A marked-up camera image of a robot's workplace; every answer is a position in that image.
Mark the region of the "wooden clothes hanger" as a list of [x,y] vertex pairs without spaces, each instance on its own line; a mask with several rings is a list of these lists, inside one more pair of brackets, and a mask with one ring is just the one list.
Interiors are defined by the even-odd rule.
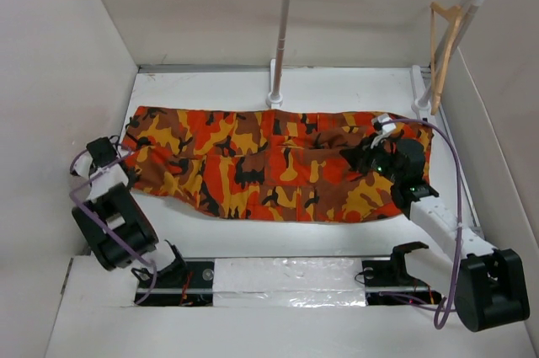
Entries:
[[[440,17],[447,22],[445,38],[441,39],[440,54],[437,55],[436,19]],[[463,19],[462,8],[458,5],[443,8],[437,2],[430,4],[430,114],[436,115],[440,108],[445,87],[446,75],[451,60],[451,53],[456,43]]]

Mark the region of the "black base rail with foil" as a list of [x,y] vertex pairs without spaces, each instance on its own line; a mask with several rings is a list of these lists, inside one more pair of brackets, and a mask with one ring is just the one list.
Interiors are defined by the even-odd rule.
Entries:
[[367,307],[422,305],[441,295],[400,272],[394,256],[185,259],[153,274],[134,268],[135,300],[149,307]]

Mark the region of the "orange camouflage trousers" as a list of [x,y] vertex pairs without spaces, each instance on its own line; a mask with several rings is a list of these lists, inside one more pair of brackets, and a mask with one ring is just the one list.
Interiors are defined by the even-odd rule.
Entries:
[[135,188],[208,216],[360,223],[398,214],[391,183],[342,151],[374,133],[375,114],[139,107],[123,145]]

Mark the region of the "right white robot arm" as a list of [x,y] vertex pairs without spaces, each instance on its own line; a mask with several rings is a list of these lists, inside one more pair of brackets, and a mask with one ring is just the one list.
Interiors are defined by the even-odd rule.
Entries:
[[357,173],[377,173],[388,179],[393,204],[441,249],[437,254],[424,244],[397,246],[389,265],[389,275],[401,286],[419,278],[437,291],[447,291],[435,315],[437,327],[447,311],[455,311],[472,332],[530,317],[520,256],[482,239],[446,208],[424,179],[426,156],[419,142],[400,139],[384,147],[372,136],[340,154]]

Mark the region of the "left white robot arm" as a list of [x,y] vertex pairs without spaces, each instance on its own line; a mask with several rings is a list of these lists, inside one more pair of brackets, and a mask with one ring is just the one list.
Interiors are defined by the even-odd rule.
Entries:
[[188,277],[188,267],[176,246],[173,259],[163,261],[158,270],[144,256],[157,249],[158,236],[131,194],[135,173],[126,159],[129,153],[110,137],[100,137],[86,145],[76,157],[70,173],[86,182],[70,194],[75,206],[72,216],[97,261],[108,271],[126,268],[135,261],[142,267],[131,270],[140,283],[149,287],[179,287]]

